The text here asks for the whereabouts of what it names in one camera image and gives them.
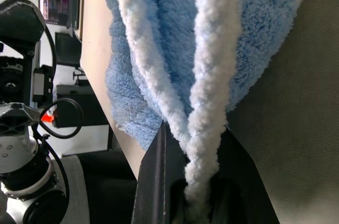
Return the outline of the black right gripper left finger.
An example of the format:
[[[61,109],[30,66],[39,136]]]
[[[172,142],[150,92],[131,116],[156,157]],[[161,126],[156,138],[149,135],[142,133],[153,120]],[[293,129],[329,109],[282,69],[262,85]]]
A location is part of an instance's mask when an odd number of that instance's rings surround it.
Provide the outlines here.
[[[139,169],[132,223],[185,223],[186,155],[163,122]]]

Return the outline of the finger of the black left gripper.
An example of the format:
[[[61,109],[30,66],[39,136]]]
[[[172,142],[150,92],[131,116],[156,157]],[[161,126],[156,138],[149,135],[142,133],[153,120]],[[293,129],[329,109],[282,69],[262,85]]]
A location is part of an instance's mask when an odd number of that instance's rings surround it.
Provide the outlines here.
[[[17,51],[34,50],[46,28],[40,10],[29,0],[1,3],[1,42]]]

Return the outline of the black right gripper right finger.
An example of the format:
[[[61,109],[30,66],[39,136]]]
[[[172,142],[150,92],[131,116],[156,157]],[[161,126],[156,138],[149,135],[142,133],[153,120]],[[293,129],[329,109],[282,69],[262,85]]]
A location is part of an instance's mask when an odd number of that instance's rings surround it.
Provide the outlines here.
[[[279,223],[254,161],[226,130],[212,181],[211,223]]]

